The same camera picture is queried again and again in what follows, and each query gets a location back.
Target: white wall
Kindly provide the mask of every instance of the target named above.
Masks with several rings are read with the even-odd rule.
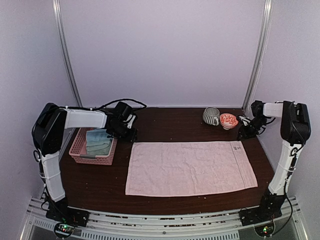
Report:
[[[0,9],[0,235],[18,238],[42,188],[31,128],[47,102],[75,105],[50,0],[3,0]]]
[[[85,106],[240,107],[264,0],[64,0],[61,12]]]
[[[289,186],[307,220],[314,240],[320,224],[320,1],[276,0],[262,72],[253,99],[305,103],[311,137]],[[280,121],[260,137],[274,168],[281,153]]]

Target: pink towel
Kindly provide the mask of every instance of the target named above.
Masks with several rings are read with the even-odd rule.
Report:
[[[125,194],[182,197],[257,186],[240,141],[139,142],[132,147]]]

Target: white cable tie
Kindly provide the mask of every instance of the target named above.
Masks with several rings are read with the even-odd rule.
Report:
[[[60,175],[60,171],[57,173],[57,174],[55,174],[55,175],[52,175],[52,176],[48,176],[48,177],[44,177],[44,179],[46,179],[46,180],[50,180],[50,179],[52,179],[52,178],[54,178],[54,177],[56,177],[56,176],[58,176],[58,175]]]
[[[296,167],[294,167],[293,170],[286,169],[286,168],[284,168],[280,163],[278,163],[278,166],[280,166],[283,170],[285,170],[285,171],[287,171],[287,172],[291,172],[291,173],[293,173],[293,172],[296,170]]]

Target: folded blue towel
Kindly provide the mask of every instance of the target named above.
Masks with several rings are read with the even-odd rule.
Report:
[[[86,152],[89,155],[108,155],[112,138],[105,129],[94,129],[86,132]]]

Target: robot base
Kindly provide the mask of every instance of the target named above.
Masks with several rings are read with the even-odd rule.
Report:
[[[75,208],[67,208],[68,214],[69,216],[74,216],[73,219],[73,224],[79,226],[79,227],[85,227],[87,226],[87,222],[88,222],[88,218],[89,218],[89,212],[88,211],[84,211],[84,210],[79,210],[79,209],[75,209]],[[58,222],[63,222],[61,219],[61,216],[59,214],[57,214],[56,211],[49,209],[46,212],[45,215],[46,218],[48,219],[52,219]]]
[[[265,221],[269,221],[272,220],[271,218],[269,219],[261,219],[260,217],[258,217],[258,212],[259,207],[255,207],[255,208],[250,208],[250,209],[244,209],[241,210],[239,212],[239,216],[240,216],[240,220],[242,223],[242,226],[248,226],[248,225],[252,225],[252,224],[259,224]],[[273,218],[279,218],[282,216],[281,210],[276,211],[273,213]]]

